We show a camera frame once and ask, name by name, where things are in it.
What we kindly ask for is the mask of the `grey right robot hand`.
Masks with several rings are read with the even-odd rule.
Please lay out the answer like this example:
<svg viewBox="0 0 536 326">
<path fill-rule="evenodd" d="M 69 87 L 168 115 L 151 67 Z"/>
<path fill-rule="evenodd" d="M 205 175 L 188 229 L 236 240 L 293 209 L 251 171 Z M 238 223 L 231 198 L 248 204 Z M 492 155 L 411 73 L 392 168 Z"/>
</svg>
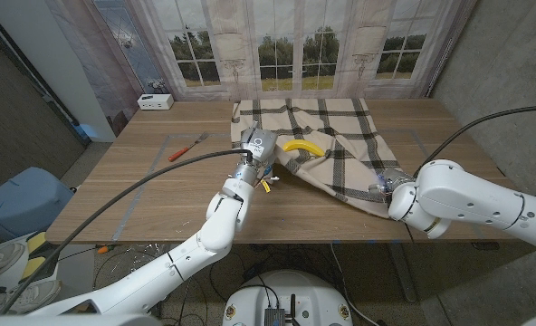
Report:
<svg viewBox="0 0 536 326">
<path fill-rule="evenodd" d="M 378 179 L 368 186 L 371 195 L 391 197 L 393 192 L 401 185 L 415 182 L 415 179 L 407 173 L 395 168 L 388 168 L 378 174 Z"/>
</svg>

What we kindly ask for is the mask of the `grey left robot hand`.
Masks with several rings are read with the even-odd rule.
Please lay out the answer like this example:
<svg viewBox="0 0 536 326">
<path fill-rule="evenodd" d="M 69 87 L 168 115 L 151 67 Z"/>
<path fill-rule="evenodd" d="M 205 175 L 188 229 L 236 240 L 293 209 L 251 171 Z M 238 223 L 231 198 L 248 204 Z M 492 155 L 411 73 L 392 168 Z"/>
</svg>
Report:
<svg viewBox="0 0 536 326">
<path fill-rule="evenodd" d="M 247 154 L 242 155 L 237 164 L 234 178 L 243 180 L 251 186 L 267 175 L 266 170 L 272 169 L 275 161 L 274 149 L 277 135 L 270 130 L 261 129 L 257 121 L 246 129 L 241 137 L 240 149 L 246 149 L 252 153 L 252 159 Z"/>
</svg>

